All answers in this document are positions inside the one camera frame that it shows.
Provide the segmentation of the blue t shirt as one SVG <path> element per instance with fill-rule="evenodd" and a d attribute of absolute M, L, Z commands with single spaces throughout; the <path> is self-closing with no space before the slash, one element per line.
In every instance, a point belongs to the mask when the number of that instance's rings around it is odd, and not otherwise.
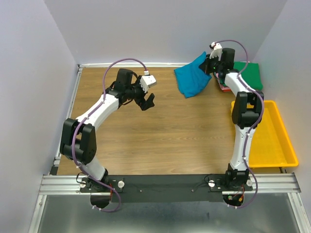
<path fill-rule="evenodd" d="M 199 68 L 205 61 L 206 55 L 204 51 L 191 63 L 174 70 L 178 89 L 185 98 L 191 98 L 201 93 L 212 78 L 210 74 L 204 73 Z"/>

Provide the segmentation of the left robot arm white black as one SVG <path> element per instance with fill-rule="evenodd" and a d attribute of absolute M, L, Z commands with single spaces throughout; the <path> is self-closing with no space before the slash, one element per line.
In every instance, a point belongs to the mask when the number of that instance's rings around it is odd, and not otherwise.
<path fill-rule="evenodd" d="M 92 107 L 76 119 L 67 118 L 64 121 L 60 153 L 73 160 L 92 179 L 91 186 L 96 191 L 102 192 L 108 186 L 108 171 L 96 157 L 96 131 L 114 111 L 132 101 L 143 111 L 154 107 L 154 94 L 148 98 L 145 96 L 155 85 L 156 79 L 148 71 L 137 75 L 129 69 L 121 68 L 116 80 L 103 91 Z"/>

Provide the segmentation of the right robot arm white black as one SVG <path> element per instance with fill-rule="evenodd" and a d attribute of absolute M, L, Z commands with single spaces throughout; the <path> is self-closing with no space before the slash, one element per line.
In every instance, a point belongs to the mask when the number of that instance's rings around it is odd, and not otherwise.
<path fill-rule="evenodd" d="M 234 56 L 234 49 L 215 44 L 199 66 L 206 74 L 216 73 L 235 95 L 231 113 L 236 130 L 234 151 L 225 174 L 208 175 L 211 191 L 237 190 L 247 184 L 251 142 L 263 115 L 263 94 L 252 89 L 240 72 L 234 69 Z"/>

